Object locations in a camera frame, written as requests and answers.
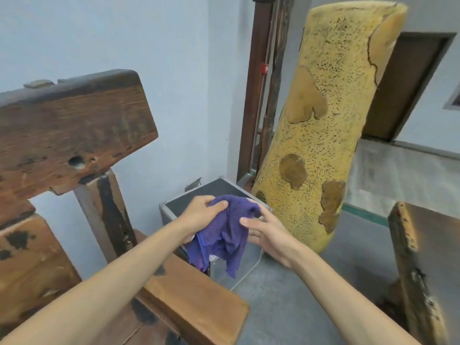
left hand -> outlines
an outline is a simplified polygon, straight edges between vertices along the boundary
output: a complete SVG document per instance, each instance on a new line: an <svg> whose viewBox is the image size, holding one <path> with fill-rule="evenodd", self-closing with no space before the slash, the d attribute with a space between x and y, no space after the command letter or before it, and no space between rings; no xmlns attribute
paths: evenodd
<svg viewBox="0 0 460 345"><path fill-rule="evenodd" d="M227 208L227 201L221 201L214 206L207 207L207 204L214 198L212 195L193 197L184 213L177 218L185 231L184 243L190 242L194 234L208 226L218 213Z"/></svg>

right hand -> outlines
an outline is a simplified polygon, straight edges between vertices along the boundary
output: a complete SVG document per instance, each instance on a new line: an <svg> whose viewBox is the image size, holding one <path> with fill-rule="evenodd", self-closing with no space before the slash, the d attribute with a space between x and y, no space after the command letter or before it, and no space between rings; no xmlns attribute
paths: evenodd
<svg viewBox="0 0 460 345"><path fill-rule="evenodd" d="M270 213L267 208L260 203L257 204L260 207L260 213L264 216L264 221L248 218L240 219L240 223L249 229L247 240L259 245L285 267L291 268L296 246L300 242L286 230L280 220Z"/></svg>

gray floor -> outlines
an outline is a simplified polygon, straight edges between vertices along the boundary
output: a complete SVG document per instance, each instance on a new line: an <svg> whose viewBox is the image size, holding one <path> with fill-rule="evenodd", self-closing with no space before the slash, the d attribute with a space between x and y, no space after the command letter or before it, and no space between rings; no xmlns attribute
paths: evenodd
<svg viewBox="0 0 460 345"><path fill-rule="evenodd" d="M321 256L373 302L397 278L388 228L347 212ZM268 256L234 292L251 306L238 345L345 344L301 280Z"/></svg>
<svg viewBox="0 0 460 345"><path fill-rule="evenodd" d="M396 201L460 218L460 161L361 139L345 202L387 217Z"/></svg>

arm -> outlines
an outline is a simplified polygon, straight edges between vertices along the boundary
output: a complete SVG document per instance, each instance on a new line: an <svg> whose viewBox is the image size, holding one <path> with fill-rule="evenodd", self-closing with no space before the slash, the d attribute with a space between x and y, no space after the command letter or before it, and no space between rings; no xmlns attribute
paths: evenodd
<svg viewBox="0 0 460 345"><path fill-rule="evenodd" d="M302 279L349 344L419 344L409 333L354 289L310 248L297 241L265 207L265 222L242 218L248 241Z"/></svg>
<svg viewBox="0 0 460 345"><path fill-rule="evenodd" d="M181 243L207 226L228 205L197 196L184 213L88 280L40 310L1 345L88 344L142 288Z"/></svg>

hole in wood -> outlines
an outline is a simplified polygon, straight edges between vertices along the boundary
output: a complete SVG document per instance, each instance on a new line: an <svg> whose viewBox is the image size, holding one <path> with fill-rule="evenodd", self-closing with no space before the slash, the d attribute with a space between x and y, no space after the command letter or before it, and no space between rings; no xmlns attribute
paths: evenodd
<svg viewBox="0 0 460 345"><path fill-rule="evenodd" d="M69 166L76 169L82 169L85 167L85 160L83 160L82 156L74 156L69 160Z"/></svg>

